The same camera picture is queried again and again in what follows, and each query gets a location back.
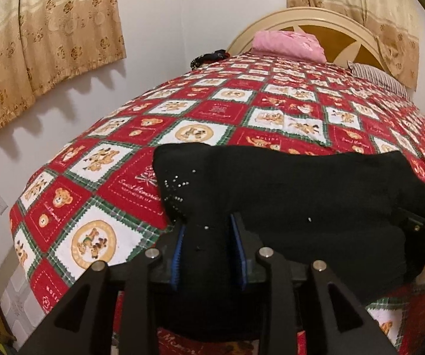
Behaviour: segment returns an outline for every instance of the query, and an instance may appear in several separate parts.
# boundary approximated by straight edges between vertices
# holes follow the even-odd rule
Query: black fabric
[[[233,308],[227,220],[236,211],[287,259],[325,260],[362,303],[425,265],[419,242],[389,222],[396,207],[425,218],[425,183],[400,152],[307,156],[168,144],[156,148],[153,168],[168,217],[186,223],[177,300],[185,319],[219,322]]]
[[[195,70],[204,64],[212,64],[216,61],[226,60],[230,57],[231,55],[228,54],[225,49],[219,49],[214,53],[206,53],[191,61],[191,69]]]

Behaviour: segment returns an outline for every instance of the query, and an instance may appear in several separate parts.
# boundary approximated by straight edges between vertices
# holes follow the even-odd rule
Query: beige curtain
[[[344,14],[369,29],[392,75],[416,89],[419,26],[415,0],[287,0],[288,7],[320,7]]]
[[[0,0],[0,129],[58,82],[123,58],[117,0]]]

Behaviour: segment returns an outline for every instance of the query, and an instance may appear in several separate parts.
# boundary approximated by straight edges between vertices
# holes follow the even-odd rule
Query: wall socket
[[[0,196],[0,215],[4,213],[4,211],[7,209],[7,203],[4,199],[2,199],[2,196]]]

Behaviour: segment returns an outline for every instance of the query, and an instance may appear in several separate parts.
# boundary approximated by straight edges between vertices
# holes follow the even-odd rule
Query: black mount
[[[377,322],[326,263],[289,262],[231,215],[237,243],[238,284],[263,304],[259,355],[297,354],[296,334],[306,331],[309,355],[395,355]],[[158,355],[155,307],[175,292],[172,261],[182,226],[128,263],[97,261],[63,296],[20,350],[20,355],[108,355],[117,295],[124,291],[120,355]]]

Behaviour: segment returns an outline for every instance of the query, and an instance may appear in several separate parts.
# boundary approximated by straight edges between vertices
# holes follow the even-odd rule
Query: red quilt
[[[130,260],[167,229],[152,153],[180,142],[308,155],[400,150],[425,181],[425,116],[383,88],[331,64],[249,54],[200,68],[100,119],[28,182],[10,225],[46,312],[93,261]],[[402,355],[414,351],[425,335],[425,269],[368,311]],[[163,331],[159,338],[163,354],[220,353]]]

